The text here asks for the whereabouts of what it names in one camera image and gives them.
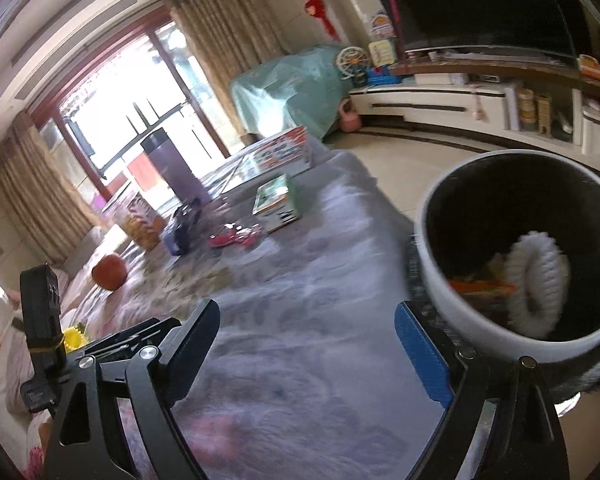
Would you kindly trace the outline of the pink kettlebell toy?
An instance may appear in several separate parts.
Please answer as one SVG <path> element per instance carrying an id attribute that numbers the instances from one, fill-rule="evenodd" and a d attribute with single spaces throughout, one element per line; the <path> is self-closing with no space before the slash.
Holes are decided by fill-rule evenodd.
<path id="1" fill-rule="evenodd" d="M 338 106 L 339 127 L 345 133 L 358 131 L 362 128 L 361 116 L 356 111 L 350 98 L 343 99 Z"/>

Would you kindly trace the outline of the red apple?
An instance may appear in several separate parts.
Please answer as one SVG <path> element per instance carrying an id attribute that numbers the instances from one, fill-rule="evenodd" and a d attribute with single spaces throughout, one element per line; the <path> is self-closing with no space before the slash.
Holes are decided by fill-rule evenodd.
<path id="1" fill-rule="evenodd" d="M 103 256 L 92 269 L 94 283 L 110 292 L 119 289 L 127 277 L 128 270 L 126 270 L 125 262 L 117 254 Z"/>

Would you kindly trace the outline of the dark blue plastic bag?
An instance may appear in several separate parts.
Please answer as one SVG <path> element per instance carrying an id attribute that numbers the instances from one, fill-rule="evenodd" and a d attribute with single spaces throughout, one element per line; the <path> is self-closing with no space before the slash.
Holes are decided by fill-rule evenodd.
<path id="1" fill-rule="evenodd" d="M 181 257 L 189 253 L 201 211 L 198 198 L 188 200 L 175 209 L 161 233 L 163 245 L 172 256 Z"/>

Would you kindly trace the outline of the teal covered furniture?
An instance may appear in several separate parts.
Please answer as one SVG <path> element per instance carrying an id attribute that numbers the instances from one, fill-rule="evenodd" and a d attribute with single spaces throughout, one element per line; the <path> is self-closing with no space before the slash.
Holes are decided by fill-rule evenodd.
<path id="1" fill-rule="evenodd" d="M 234 78 L 230 97 L 245 130 L 267 138 L 303 126 L 314 138 L 324 139 L 352 89 L 336 66 L 338 53 L 332 46 L 307 48 Z"/>

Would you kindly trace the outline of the green white small carton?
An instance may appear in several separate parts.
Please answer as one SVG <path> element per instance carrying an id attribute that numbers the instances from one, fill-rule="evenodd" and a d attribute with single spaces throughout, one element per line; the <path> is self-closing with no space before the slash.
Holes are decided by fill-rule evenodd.
<path id="1" fill-rule="evenodd" d="M 288 174 L 281 174 L 258 187 L 252 215 L 268 233 L 300 219 L 294 181 Z"/>

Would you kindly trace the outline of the ferris wheel toy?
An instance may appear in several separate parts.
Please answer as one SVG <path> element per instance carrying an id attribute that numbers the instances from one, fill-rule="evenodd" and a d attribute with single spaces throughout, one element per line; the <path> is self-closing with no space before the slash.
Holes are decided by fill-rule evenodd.
<path id="1" fill-rule="evenodd" d="M 351 79 L 366 73 L 370 67 L 370 56 L 361 47 L 345 47 L 337 54 L 335 64 L 344 79 Z"/>

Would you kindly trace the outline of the beige window curtain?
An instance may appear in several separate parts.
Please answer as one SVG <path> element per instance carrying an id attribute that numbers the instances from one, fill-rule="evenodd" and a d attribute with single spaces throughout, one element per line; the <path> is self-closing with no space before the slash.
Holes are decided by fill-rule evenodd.
<path id="1" fill-rule="evenodd" d="M 271 9 L 265 0 L 162 1 L 241 138 L 246 130 L 230 95 L 230 83 L 288 53 Z"/>

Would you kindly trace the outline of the pink plastic toy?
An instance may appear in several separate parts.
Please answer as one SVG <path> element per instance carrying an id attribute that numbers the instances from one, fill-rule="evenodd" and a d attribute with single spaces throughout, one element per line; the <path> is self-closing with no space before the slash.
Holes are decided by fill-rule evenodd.
<path id="1" fill-rule="evenodd" d="M 257 244 L 261 236 L 262 229 L 258 224 L 240 226 L 235 223 L 227 223 L 218 232 L 209 236 L 208 243 L 212 248 L 224 248 L 232 245 L 252 247 Z"/>

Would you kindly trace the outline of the purple thermos bottle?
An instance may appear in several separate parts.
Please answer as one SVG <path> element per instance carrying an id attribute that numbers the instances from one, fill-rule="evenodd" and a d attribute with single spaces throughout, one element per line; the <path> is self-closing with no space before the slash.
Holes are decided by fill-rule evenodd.
<path id="1" fill-rule="evenodd" d="M 158 174 L 172 188 L 181 203 L 196 200 L 201 206 L 206 206 L 211 202 L 207 189 L 193 174 L 166 130 L 163 128 L 154 130 L 140 142 L 140 145 Z"/>

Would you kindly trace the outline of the white foam net roll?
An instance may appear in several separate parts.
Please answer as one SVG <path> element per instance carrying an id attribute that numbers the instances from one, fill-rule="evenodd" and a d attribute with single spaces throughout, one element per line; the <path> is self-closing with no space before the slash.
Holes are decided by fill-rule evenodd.
<path id="1" fill-rule="evenodd" d="M 505 259 L 506 283 L 515 290 L 506 300 L 512 330 L 544 339 L 562 316 L 570 285 L 570 265 L 554 238 L 529 232 L 513 244 Z"/>

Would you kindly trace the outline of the white black-lined trash bin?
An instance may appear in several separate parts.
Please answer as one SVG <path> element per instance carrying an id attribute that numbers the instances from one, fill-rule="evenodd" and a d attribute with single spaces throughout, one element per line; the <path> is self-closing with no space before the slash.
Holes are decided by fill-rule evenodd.
<path id="1" fill-rule="evenodd" d="M 438 177 L 407 248 L 410 304 L 493 364 L 531 356 L 554 400 L 600 387 L 600 176 L 493 151 Z"/>

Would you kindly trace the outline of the floral grey table cloth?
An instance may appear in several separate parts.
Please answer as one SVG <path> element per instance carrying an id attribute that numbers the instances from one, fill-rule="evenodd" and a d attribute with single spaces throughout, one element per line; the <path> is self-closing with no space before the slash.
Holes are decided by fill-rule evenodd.
<path id="1" fill-rule="evenodd" d="M 402 479 L 441 416 L 396 330 L 412 225 L 353 154 L 296 179 L 301 218 L 251 247 L 124 252 L 107 294 L 80 285 L 63 326 L 97 339 L 214 300 L 221 326 L 174 416 L 212 479 Z"/>

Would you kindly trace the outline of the white TV cabinet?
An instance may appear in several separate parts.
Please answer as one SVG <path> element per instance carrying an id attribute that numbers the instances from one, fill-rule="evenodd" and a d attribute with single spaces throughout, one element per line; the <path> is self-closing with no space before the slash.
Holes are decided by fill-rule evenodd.
<path id="1" fill-rule="evenodd" d="M 401 118 L 410 125 L 451 128 L 542 148 L 565 156 L 600 162 L 600 114 L 581 110 L 567 141 L 550 133 L 522 128 L 513 84 L 418 84 L 354 89 L 350 98 L 358 114 Z"/>

